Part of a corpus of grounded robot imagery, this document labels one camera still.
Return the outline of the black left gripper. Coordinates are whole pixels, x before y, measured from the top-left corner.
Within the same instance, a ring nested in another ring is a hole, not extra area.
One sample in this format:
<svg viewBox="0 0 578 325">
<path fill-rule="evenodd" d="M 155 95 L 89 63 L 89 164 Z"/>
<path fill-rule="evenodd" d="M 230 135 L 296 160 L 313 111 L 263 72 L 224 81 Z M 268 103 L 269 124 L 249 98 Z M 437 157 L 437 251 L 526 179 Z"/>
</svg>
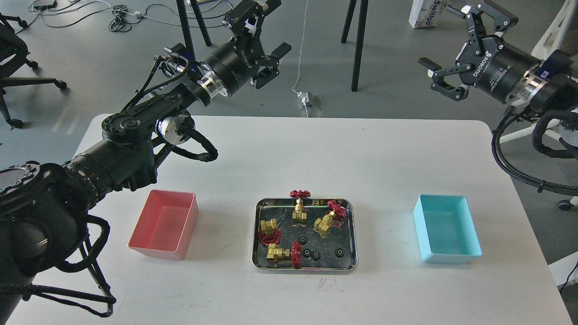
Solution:
<svg viewBox="0 0 578 325">
<path fill-rule="evenodd" d="M 260 39 L 265 17 L 279 6 L 280 0 L 242 0 L 225 13 L 223 25 L 233 37 L 200 62 L 200 89 L 209 98 L 230 97 L 247 83 L 261 89 L 279 76 L 280 59 L 292 46 L 283 42 L 266 55 Z"/>
</svg>

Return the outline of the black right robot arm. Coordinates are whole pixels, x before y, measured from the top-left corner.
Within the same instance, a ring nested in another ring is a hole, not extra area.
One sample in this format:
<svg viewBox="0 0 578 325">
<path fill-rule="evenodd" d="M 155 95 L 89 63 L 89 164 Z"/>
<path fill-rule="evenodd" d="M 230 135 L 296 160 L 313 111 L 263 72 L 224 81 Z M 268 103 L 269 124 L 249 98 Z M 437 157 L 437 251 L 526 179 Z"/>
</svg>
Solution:
<svg viewBox="0 0 578 325">
<path fill-rule="evenodd" d="M 506 43 L 499 35 L 513 27 L 518 18 L 490 0 L 481 0 L 475 6 L 462 9 L 449 6 L 448 11 L 465 20 L 468 40 L 457 55 L 455 65 L 442 68 L 429 58 L 419 63 L 428 69 L 431 88 L 454 100 L 468 96 L 470 86 L 488 94 L 502 104 L 522 100 L 527 107 L 509 112 L 493 131 L 493 156 L 500 168 L 512 178 L 534 186 L 539 192 L 575 197 L 577 187 L 545 181 L 516 169 L 506 160 L 500 149 L 500 138 L 510 124 L 524 119 L 533 122 L 533 148 L 548 157 L 577 158 L 577 142 L 569 135 L 560 135 L 563 149 L 553 149 L 543 143 L 543 136 L 553 120 L 569 133 L 577 132 L 577 82 L 572 80 L 573 64 L 570 56 L 555 50 L 545 61 Z"/>
</svg>

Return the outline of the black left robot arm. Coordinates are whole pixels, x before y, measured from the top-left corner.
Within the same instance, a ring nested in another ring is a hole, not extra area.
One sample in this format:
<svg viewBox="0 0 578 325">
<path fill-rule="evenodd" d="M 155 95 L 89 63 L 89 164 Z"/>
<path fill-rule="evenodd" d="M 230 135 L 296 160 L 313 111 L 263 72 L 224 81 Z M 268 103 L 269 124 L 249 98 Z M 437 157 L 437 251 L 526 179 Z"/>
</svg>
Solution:
<svg viewBox="0 0 578 325">
<path fill-rule="evenodd" d="M 180 13 L 185 44 L 155 58 L 154 69 L 169 70 L 171 91 L 142 98 L 156 89 L 147 83 L 124 108 L 103 120 L 103 139 L 64 164 L 29 161 L 1 171 L 1 323 L 31 296 L 80 306 L 99 317 L 113 313 L 115 297 L 97 257 L 107 242 L 107 220 L 89 214 L 108 193 L 147 187 L 170 153 L 210 162 L 212 143 L 196 130 L 188 107 L 208 106 L 216 95 L 229 97 L 244 84 L 259 89 L 279 75 L 290 50 L 281 43 L 264 53 L 260 35 L 266 16 L 280 0 L 242 0 L 226 12 L 223 25 L 233 37 L 205 61 L 192 49 L 188 19 Z M 103 302 L 98 312 L 78 299 Z"/>
</svg>

